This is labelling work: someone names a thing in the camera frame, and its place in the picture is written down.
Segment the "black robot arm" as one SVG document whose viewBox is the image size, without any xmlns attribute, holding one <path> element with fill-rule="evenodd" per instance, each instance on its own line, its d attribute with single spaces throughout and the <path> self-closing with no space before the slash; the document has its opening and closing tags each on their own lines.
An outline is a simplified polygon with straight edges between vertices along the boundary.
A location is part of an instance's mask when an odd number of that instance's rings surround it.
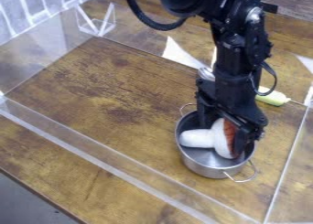
<svg viewBox="0 0 313 224">
<path fill-rule="evenodd" d="M 217 47 L 214 80 L 195 80 L 199 123 L 217 124 L 213 134 L 221 155 L 234 158 L 261 138 L 267 119 L 255 97 L 265 60 L 273 47 L 265 32 L 262 0 L 160 0 L 183 19 L 199 16 L 210 24 Z"/>
</svg>

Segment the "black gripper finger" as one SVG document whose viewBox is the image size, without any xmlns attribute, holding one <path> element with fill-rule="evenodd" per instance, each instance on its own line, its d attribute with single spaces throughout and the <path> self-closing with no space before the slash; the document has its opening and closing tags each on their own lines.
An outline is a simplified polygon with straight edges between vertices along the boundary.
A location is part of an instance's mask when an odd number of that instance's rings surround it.
<svg viewBox="0 0 313 224">
<path fill-rule="evenodd" d="M 211 104 L 202 99 L 197 100 L 198 121 L 202 129 L 210 129 L 213 123 L 218 120 L 218 114 Z"/>
<path fill-rule="evenodd" d="M 242 126 L 235 130 L 234 148 L 233 148 L 234 156 L 239 156 L 242 154 L 247 145 L 251 144 L 254 140 L 255 140 L 255 132 L 253 128 Z"/>
</svg>

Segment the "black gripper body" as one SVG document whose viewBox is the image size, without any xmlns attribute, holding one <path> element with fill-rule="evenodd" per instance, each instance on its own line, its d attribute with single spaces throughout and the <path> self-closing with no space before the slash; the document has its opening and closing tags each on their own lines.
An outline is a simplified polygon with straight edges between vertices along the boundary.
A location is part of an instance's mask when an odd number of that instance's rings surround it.
<svg viewBox="0 0 313 224">
<path fill-rule="evenodd" d="M 255 92 L 246 80 L 195 80 L 195 99 L 202 99 L 215 108 L 218 118 L 223 117 L 238 128 L 254 129 L 255 140 L 262 138 L 267 119 L 255 103 Z"/>
</svg>

